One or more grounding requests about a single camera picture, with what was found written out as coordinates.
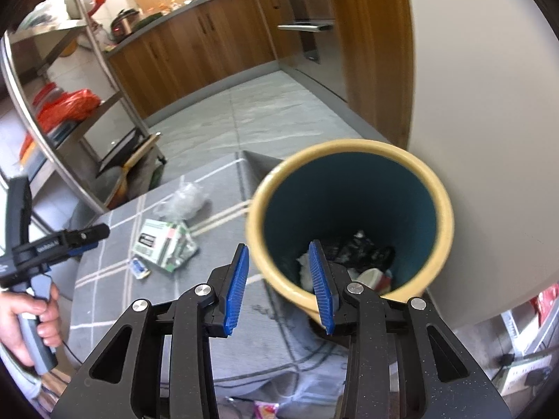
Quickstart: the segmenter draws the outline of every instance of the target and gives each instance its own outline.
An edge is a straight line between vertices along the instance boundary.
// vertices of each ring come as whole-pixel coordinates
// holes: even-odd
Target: wooden cabinet door
[[[277,59],[281,63],[294,67],[295,55],[303,54],[301,38],[297,32],[278,29],[278,25],[293,20],[293,11],[289,0],[258,0],[266,20]]]
[[[256,0],[213,0],[200,11],[212,36],[211,60],[218,74],[228,77],[275,59]]]
[[[155,27],[112,55],[108,62],[142,118],[177,100]]]
[[[165,52],[177,99],[223,78],[213,67],[216,51],[202,17],[199,8],[192,8],[161,25],[157,45]]]
[[[409,0],[331,0],[343,50],[348,105],[406,148],[413,98]]]

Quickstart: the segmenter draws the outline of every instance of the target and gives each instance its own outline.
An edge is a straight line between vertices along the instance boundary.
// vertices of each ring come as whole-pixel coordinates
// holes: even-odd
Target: power strip
[[[513,362],[512,365],[503,370],[502,376],[496,381],[495,386],[504,397],[527,388],[524,385],[526,376],[536,369],[548,367],[551,363],[551,354],[534,359]]]

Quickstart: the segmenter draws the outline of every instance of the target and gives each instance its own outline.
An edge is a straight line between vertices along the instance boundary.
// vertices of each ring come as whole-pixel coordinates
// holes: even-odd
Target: metal shelf rack
[[[34,9],[34,7],[45,0],[26,0],[16,9],[13,27],[21,23],[21,20]],[[37,147],[43,151],[47,161],[31,181],[31,189],[35,195],[46,180],[57,172],[66,182],[76,196],[100,215],[108,211],[107,204],[101,202],[91,191],[90,185],[86,184],[72,171],[64,156],[76,143],[83,142],[85,133],[98,121],[103,114],[116,102],[121,102],[132,123],[139,128],[144,136],[149,136],[147,125],[136,113],[135,108],[128,96],[120,88],[117,80],[104,59],[97,40],[93,34],[91,20],[86,13],[82,0],[75,0],[79,9],[80,19],[66,20],[57,25],[42,25],[21,31],[8,30],[0,39],[0,66],[2,75],[6,82],[9,96],[12,98],[14,107],[27,131],[32,135]],[[86,32],[93,53],[111,87],[115,90],[113,96],[103,102],[93,116],[79,124],[62,144],[55,147],[51,140],[45,135],[37,124],[34,111],[24,94],[21,77],[35,77],[46,73],[47,69],[58,58],[60,53],[75,39],[79,33]],[[157,158],[165,162],[165,158],[157,146],[154,148]]]

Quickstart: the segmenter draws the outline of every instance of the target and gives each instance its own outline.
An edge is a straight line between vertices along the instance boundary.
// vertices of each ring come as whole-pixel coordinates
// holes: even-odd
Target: gray countertop
[[[192,8],[195,8],[196,6],[200,6],[204,3],[207,3],[208,1],[211,1],[211,0],[195,0],[195,1],[192,1],[192,3],[189,3],[189,4],[187,4],[183,7],[175,10],[175,11],[172,11],[169,14],[164,15],[163,17],[160,17],[157,20],[154,20],[149,25],[146,25],[141,30],[138,30],[136,33],[132,33],[132,35],[130,35],[126,39],[124,39],[124,41],[122,41],[120,44],[118,44],[118,46],[116,46],[113,50],[111,50],[110,52],[107,52],[105,54],[105,57],[110,58],[111,56],[113,56],[114,54],[116,54],[117,52],[122,50],[124,47],[126,47],[128,44],[132,43],[133,41],[138,39],[140,36],[149,32],[149,30],[157,27],[158,25],[161,25],[162,23],[165,23],[165,22],[171,20],[173,17],[176,17],[177,15],[180,15],[183,12],[188,11],[189,9],[192,9]]]

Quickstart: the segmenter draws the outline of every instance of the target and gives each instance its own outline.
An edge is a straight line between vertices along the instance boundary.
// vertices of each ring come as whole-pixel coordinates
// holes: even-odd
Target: blue gripper pad
[[[233,279],[231,280],[231,285],[225,300],[225,318],[223,328],[225,333],[229,336],[239,321],[242,296],[244,295],[245,285],[247,284],[248,267],[248,247],[244,246],[242,248],[239,261],[235,266],[235,273],[233,274]]]
[[[332,301],[332,291],[324,275],[324,270],[329,269],[324,266],[324,257],[320,257],[322,249],[317,246],[316,242],[312,242],[308,246],[308,265],[311,270],[312,286],[317,297],[318,311],[320,313],[320,321],[326,328],[326,333],[331,335],[334,332],[334,305]]]

